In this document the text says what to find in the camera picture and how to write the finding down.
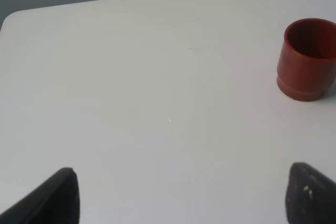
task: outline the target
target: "red cup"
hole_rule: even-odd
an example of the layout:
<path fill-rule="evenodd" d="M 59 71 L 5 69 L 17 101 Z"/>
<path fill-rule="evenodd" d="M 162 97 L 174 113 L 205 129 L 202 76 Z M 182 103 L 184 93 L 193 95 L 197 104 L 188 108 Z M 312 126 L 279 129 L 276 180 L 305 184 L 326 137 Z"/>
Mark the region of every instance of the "red cup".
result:
<path fill-rule="evenodd" d="M 285 31 L 277 83 L 298 101 L 323 97 L 336 77 L 336 24 L 318 19 L 298 20 Z"/>

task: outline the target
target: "white table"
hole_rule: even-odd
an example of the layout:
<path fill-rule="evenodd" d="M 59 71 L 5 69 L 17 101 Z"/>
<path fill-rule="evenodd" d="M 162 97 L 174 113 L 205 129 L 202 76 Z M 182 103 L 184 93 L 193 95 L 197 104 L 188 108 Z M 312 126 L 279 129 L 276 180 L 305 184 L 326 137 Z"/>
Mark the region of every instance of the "white table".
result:
<path fill-rule="evenodd" d="M 290 165 L 336 179 L 336 98 L 276 85 L 285 28 L 334 0 L 104 0 L 0 32 L 0 212 L 59 168 L 81 224 L 284 224 Z"/>

